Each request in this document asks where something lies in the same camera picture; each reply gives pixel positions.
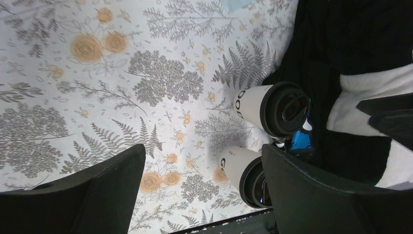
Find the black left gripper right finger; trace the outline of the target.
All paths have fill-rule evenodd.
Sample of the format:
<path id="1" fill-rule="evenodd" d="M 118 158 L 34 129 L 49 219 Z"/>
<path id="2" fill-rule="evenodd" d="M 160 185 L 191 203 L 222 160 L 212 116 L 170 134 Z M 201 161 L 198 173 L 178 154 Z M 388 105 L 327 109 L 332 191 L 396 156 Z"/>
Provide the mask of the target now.
<path id="1" fill-rule="evenodd" d="M 391 190 L 341 178 L 262 147 L 262 163 L 281 234 L 410 234 L 412 190 Z"/>

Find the white paper cup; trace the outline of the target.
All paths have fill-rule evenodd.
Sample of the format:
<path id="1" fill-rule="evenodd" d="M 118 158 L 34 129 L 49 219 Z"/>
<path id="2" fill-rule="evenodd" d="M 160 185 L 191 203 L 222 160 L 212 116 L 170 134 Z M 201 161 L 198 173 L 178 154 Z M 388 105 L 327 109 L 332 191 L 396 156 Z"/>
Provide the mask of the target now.
<path id="1" fill-rule="evenodd" d="M 261 153 L 229 146 L 220 154 L 219 165 L 232 185 L 245 193 L 252 191 L 251 186 L 262 171 Z"/>
<path id="2" fill-rule="evenodd" d="M 273 85 L 264 85 L 240 90 L 233 100 L 235 113 L 245 121 L 264 130 L 264 120 L 262 120 L 264 114 L 261 109 L 272 87 Z"/>

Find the black cup lid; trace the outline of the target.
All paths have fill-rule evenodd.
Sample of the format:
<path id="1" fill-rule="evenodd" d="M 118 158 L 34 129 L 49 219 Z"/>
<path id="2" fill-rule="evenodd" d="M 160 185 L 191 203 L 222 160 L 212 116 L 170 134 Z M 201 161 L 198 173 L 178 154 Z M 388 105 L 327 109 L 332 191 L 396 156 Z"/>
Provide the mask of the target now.
<path id="1" fill-rule="evenodd" d="M 251 208 L 272 208 L 260 156 L 252 160 L 243 171 L 239 183 L 239 192 L 242 200 Z"/>
<path id="2" fill-rule="evenodd" d="M 308 95 L 292 82 L 270 86 L 260 106 L 263 130 L 271 137 L 286 137 L 300 130 L 311 106 Z"/>

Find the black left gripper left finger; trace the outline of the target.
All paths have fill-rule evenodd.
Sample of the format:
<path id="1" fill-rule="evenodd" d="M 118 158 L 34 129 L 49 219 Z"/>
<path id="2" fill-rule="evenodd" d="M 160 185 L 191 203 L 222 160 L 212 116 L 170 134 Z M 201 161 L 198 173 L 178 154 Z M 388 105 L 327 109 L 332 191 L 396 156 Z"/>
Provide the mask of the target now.
<path id="1" fill-rule="evenodd" d="M 126 234 L 146 150 L 137 144 L 87 169 L 31 190 L 0 194 L 3 234 Z"/>

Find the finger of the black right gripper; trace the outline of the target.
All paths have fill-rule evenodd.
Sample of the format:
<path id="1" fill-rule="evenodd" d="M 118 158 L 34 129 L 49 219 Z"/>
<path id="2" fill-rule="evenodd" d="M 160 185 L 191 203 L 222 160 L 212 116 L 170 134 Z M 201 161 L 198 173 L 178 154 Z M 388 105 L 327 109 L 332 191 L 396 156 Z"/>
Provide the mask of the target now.
<path id="1" fill-rule="evenodd" d="M 370 126 L 413 149 L 412 93 L 363 100 L 357 108 L 370 116 Z"/>

